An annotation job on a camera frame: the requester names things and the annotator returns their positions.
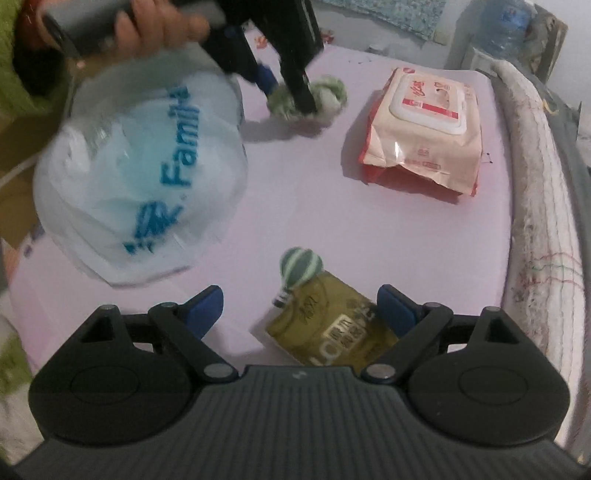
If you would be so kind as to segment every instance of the beige wet wipes package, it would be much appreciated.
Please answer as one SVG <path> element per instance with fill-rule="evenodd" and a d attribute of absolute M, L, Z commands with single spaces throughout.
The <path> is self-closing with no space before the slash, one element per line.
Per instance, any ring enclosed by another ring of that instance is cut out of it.
<path fill-rule="evenodd" d="M 359 161 L 368 181 L 399 167 L 474 195 L 481 158 L 480 113 L 473 88 L 398 69 L 370 114 Z"/>
<path fill-rule="evenodd" d="M 350 365 L 357 373 L 398 341 L 371 301 L 328 272 L 294 290 L 267 333 L 303 365 Z"/>

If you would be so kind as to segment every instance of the white cable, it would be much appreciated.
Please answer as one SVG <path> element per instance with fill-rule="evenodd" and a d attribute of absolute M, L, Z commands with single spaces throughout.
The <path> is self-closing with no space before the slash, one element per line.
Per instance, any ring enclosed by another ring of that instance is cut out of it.
<path fill-rule="evenodd" d="M 11 171 L 9 171 L 6 175 L 4 175 L 0 179 L 0 190 L 8 185 L 11 181 L 13 181 L 16 177 L 18 177 L 22 172 L 28 170 L 31 167 L 34 167 L 37 163 L 37 156 L 33 156 L 31 158 L 26 159 L 25 161 L 20 162 L 16 167 L 14 167 Z"/>

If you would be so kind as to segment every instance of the ribbed gray surface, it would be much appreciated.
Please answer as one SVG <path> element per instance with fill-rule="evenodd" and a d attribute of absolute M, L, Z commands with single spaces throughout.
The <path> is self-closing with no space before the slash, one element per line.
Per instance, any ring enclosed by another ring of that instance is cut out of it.
<path fill-rule="evenodd" d="M 581 473 L 552 443 L 507 452 L 432 432 L 397 391 L 347 368 L 252 367 L 207 388 L 145 442 L 84 449 L 49 441 L 25 480 L 566 480 Z"/>

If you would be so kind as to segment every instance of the hand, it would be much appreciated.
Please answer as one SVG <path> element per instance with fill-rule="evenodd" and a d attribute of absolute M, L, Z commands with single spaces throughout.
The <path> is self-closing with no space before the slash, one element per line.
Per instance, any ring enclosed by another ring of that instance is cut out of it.
<path fill-rule="evenodd" d="M 68 0 L 42 0 L 37 12 L 41 38 L 54 47 L 41 16 L 44 8 L 64 1 Z M 115 21 L 113 53 L 117 59 L 150 56 L 162 48 L 180 48 L 192 41 L 202 43 L 209 36 L 209 22 L 204 17 L 184 15 L 169 0 L 132 0 L 132 9 L 135 24 L 124 12 Z"/>

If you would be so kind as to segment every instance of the white plastic bag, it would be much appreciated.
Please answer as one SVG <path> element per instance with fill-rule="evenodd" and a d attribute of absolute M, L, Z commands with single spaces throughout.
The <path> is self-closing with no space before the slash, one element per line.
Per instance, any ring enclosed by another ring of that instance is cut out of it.
<path fill-rule="evenodd" d="M 246 186 L 242 99 L 210 65 L 163 53 L 78 91 L 34 182 L 44 229 L 77 266 L 141 283 L 192 265 L 223 233 Z"/>

